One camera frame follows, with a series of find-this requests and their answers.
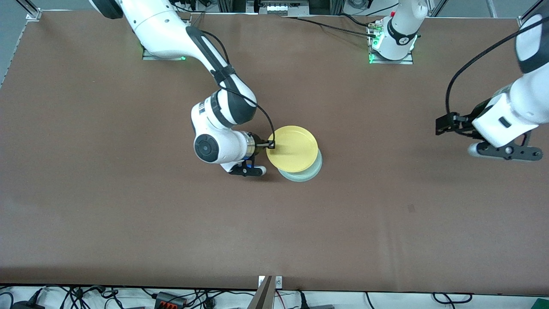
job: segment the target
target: table surface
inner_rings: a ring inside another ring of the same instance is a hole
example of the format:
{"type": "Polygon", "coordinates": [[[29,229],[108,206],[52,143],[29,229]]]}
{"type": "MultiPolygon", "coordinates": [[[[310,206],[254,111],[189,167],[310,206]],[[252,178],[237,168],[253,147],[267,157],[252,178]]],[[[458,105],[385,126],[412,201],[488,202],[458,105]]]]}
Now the table surface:
{"type": "MultiPolygon", "coordinates": [[[[289,182],[265,154],[261,178],[202,163],[189,115],[217,87],[197,60],[142,61],[125,20],[44,12],[0,91],[0,282],[546,293],[549,159],[434,135],[449,79],[515,20],[427,19],[414,65],[368,64],[363,37],[278,16],[198,26],[276,127],[316,136],[319,175],[289,182]]],[[[458,79],[452,110],[519,76],[508,43],[458,79]]],[[[269,133],[261,114],[241,129],[269,133]]]]}

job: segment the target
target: round black joint cap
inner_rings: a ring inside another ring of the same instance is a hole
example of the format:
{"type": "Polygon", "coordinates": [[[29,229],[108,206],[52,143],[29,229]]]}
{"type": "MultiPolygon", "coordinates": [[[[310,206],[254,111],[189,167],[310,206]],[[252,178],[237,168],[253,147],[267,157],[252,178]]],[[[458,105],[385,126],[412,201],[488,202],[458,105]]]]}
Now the round black joint cap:
{"type": "Polygon", "coordinates": [[[96,8],[105,16],[110,19],[118,19],[124,16],[122,9],[116,3],[116,0],[92,0],[96,8]]]}
{"type": "Polygon", "coordinates": [[[194,152],[206,162],[215,162],[219,154],[219,145],[211,135],[202,134],[194,141],[194,152]]]}

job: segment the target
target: black velcro band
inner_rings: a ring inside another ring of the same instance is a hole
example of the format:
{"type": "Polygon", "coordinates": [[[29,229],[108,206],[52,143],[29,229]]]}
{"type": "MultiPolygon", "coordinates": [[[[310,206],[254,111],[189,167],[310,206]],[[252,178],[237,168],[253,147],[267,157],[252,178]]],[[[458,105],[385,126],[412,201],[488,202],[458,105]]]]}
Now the black velcro band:
{"type": "Polygon", "coordinates": [[[236,71],[234,70],[232,65],[227,64],[227,66],[223,67],[221,70],[211,70],[210,73],[214,76],[215,82],[219,84],[222,81],[226,80],[229,76],[231,76],[231,74],[235,74],[236,71]]]}

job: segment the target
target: red wire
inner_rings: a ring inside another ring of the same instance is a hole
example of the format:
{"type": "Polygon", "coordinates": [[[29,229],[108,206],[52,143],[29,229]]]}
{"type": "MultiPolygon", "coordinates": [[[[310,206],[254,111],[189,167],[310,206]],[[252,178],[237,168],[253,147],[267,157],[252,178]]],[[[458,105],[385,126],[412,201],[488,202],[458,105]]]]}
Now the red wire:
{"type": "Polygon", "coordinates": [[[282,300],[282,296],[278,291],[276,291],[276,294],[278,295],[278,299],[280,299],[280,302],[282,303],[282,308],[286,309],[286,306],[284,305],[284,301],[282,300]]]}

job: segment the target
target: yellow disc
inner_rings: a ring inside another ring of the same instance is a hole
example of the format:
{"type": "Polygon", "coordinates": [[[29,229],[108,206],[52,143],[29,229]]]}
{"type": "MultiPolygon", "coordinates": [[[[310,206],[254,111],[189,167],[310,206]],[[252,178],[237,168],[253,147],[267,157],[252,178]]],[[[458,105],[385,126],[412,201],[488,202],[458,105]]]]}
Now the yellow disc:
{"type": "Polygon", "coordinates": [[[318,155],[315,137],[300,126],[288,125],[275,134],[275,149],[267,149],[271,163],[286,172],[297,173],[309,168],[318,155]]]}

